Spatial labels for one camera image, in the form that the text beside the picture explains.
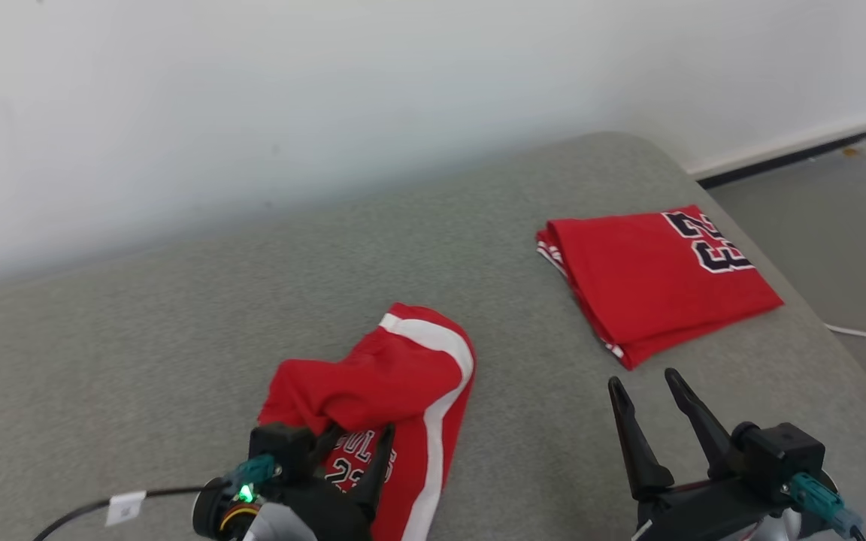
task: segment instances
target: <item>teal connector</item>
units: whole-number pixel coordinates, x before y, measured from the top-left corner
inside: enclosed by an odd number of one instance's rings
[[[789,487],[794,501],[804,507],[804,510],[831,523],[831,529],[844,539],[852,537],[853,528],[860,530],[863,525],[860,516],[844,506],[842,497],[807,473],[798,473],[791,477]]]
[[[227,477],[237,485],[237,490],[248,484],[259,486],[275,476],[275,466],[272,455],[259,455],[238,465]]]

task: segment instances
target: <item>white wall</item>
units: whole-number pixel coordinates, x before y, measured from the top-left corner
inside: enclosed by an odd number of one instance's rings
[[[866,2],[0,0],[0,277],[594,130],[866,126]]]

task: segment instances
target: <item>red jersey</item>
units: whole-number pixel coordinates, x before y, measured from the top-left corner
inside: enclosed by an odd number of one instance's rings
[[[591,326],[628,370],[783,304],[695,205],[551,220],[536,238],[537,251],[564,274]]]
[[[394,422],[372,535],[376,541],[422,541],[450,472],[474,359],[459,325],[429,308],[395,304],[339,363],[284,361],[259,422],[305,425],[316,435],[337,422],[350,432],[323,463],[327,480],[345,491],[367,469],[383,428]]]

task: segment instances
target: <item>black baseboard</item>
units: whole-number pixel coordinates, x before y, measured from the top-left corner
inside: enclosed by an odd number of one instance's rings
[[[771,169],[782,168],[784,165],[796,164],[797,162],[813,158],[814,156],[820,156],[821,154],[827,154],[828,152],[838,150],[838,148],[841,147],[849,147],[849,145],[863,141],[865,138],[866,132],[853,134],[849,137],[839,138],[837,141],[831,141],[831,143],[818,144],[817,147],[805,148],[805,150],[785,154],[767,160],[766,162],[759,162],[753,165],[748,165],[748,167],[745,168],[734,169],[734,171],[728,171],[725,172],[725,174],[716,174],[714,176],[708,176],[708,178],[701,178],[697,183],[704,189],[722,186],[728,182],[741,180],[756,174],[762,174],[762,172],[770,171]]]

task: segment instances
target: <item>gray cushion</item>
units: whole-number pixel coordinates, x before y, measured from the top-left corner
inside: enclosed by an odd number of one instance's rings
[[[787,305],[633,373],[535,251],[544,220],[697,203]],[[0,539],[87,500],[206,482],[244,458],[277,364],[340,359],[395,301],[478,354],[430,539],[629,539],[635,506],[606,391],[621,376],[678,482],[705,462],[663,380],[726,427],[790,421],[866,517],[866,376],[733,220],[646,141],[593,134],[453,180],[175,244],[0,291]],[[193,539],[192,499],[102,513],[55,539]]]

